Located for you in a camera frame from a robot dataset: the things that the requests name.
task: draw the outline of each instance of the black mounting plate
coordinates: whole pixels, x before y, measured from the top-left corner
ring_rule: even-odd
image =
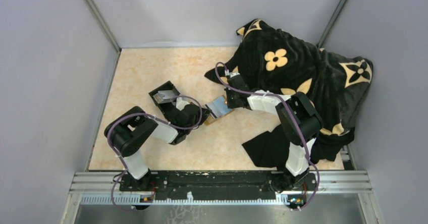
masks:
[[[278,171],[151,171],[149,183],[154,183],[156,200],[273,200],[275,191],[269,180],[282,175]],[[307,189],[315,189],[315,175],[304,177]],[[138,184],[126,174],[120,181],[120,191],[151,191],[152,184]],[[293,189],[303,191],[303,187]]]

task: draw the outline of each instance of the marble floor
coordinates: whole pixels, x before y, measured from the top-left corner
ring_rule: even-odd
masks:
[[[106,126],[135,105],[162,117],[148,93],[170,80],[185,95],[206,104],[225,94],[222,85],[203,75],[218,61],[228,61],[235,47],[123,49],[93,150],[90,170],[119,170],[120,161],[103,135]],[[178,145],[149,138],[140,151],[153,170],[266,170],[254,166],[242,143],[279,124],[277,116],[236,109],[224,118],[191,132]],[[336,161],[322,160],[321,170],[342,170]]]

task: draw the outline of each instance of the black blanket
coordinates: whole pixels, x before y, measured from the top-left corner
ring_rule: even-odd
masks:
[[[324,121],[312,148],[311,160],[333,161],[340,149],[354,139],[355,119],[372,80],[371,61],[362,57],[350,59],[317,48],[260,19],[249,22],[236,33],[242,36],[242,41],[226,63],[228,69],[238,71],[250,88],[285,95],[305,93]],[[218,71],[224,76],[223,67]],[[205,76],[220,83],[214,69]],[[277,146],[283,143],[284,140],[281,143],[278,140]],[[256,141],[255,144],[260,148],[265,143]],[[253,156],[251,158],[260,166]],[[277,163],[263,165],[276,166]]]

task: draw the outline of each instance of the beige flower print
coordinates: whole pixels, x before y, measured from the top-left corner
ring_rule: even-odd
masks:
[[[331,136],[331,135],[343,136],[349,131],[345,132],[345,129],[343,128],[342,121],[341,121],[336,125],[334,125],[331,131],[327,130],[326,128],[321,128],[320,132],[327,136]]]
[[[266,70],[272,71],[276,67],[282,67],[288,62],[288,58],[285,57],[287,51],[283,48],[278,49],[276,52],[268,51],[264,55],[264,59],[267,61]]]
[[[302,92],[304,94],[307,94],[310,88],[310,84],[312,83],[312,78],[306,80],[305,82],[303,82],[298,88],[297,90],[294,89],[290,89],[290,88],[281,88],[281,92],[284,95],[293,95],[297,92]]]

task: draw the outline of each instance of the small metal object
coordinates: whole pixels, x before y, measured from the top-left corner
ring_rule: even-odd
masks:
[[[156,100],[157,103],[168,103],[171,102],[171,99],[176,96],[175,92],[172,90],[159,90],[154,96],[154,100]]]
[[[224,117],[233,111],[233,109],[229,109],[227,107],[227,99],[224,96],[216,98],[203,107],[211,110],[208,119],[205,121],[206,125],[213,123],[217,119]]]

